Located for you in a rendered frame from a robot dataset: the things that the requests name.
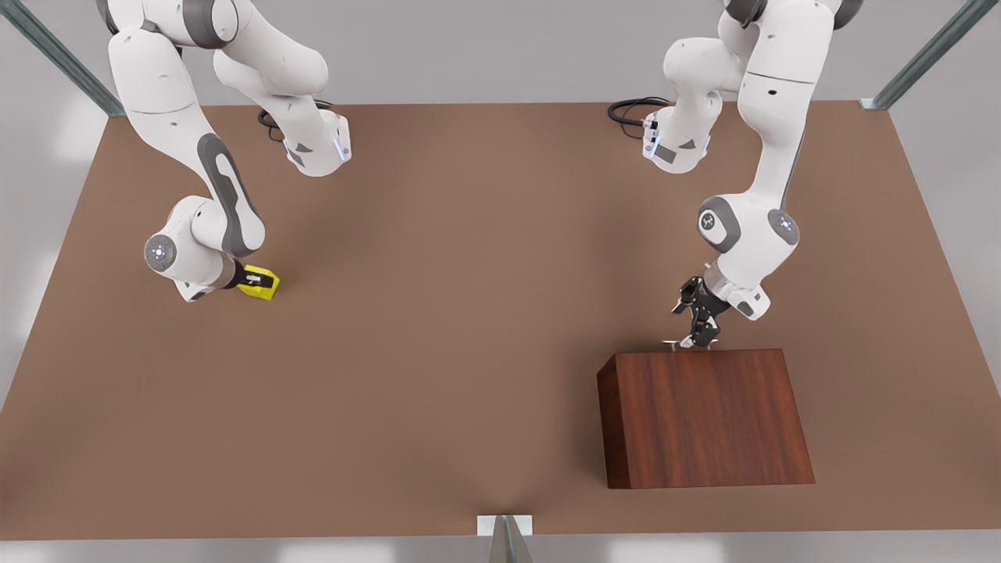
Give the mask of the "yellow square block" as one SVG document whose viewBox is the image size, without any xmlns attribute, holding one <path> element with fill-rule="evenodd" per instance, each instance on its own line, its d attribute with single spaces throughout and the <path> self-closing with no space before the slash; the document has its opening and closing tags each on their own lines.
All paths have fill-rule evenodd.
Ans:
<svg viewBox="0 0 1001 563">
<path fill-rule="evenodd" d="M 278 289 L 280 279 L 272 271 L 265 268 L 244 266 L 247 272 L 245 284 L 237 285 L 237 289 L 248 296 L 257 299 L 271 300 Z"/>
</svg>

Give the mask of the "dark wooden drawer cabinet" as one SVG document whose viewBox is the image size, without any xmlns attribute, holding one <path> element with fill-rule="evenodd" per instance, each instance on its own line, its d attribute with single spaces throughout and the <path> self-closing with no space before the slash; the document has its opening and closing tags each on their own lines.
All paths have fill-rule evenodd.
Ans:
<svg viewBox="0 0 1001 563">
<path fill-rule="evenodd" d="M 618 353 L 597 387 L 612 489 L 815 481 L 782 350 Z"/>
</svg>

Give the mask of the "silver frame post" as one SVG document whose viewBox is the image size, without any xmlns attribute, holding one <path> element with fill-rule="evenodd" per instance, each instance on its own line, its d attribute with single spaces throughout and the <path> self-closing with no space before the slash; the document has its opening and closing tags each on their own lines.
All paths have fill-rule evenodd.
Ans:
<svg viewBox="0 0 1001 563">
<path fill-rule="evenodd" d="M 47 60 L 92 100 L 108 117 L 125 117 L 109 89 L 21 2 L 0 0 L 3 15 Z"/>
<path fill-rule="evenodd" d="M 478 535 L 491 537 L 489 563 L 533 563 L 525 541 L 532 534 L 532 515 L 478 516 Z"/>
<path fill-rule="evenodd" d="M 874 96 L 860 99 L 862 110 L 885 111 L 922 78 L 954 47 L 999 0 L 966 0 L 966 3 L 935 33 L 924 47 Z"/>
</svg>

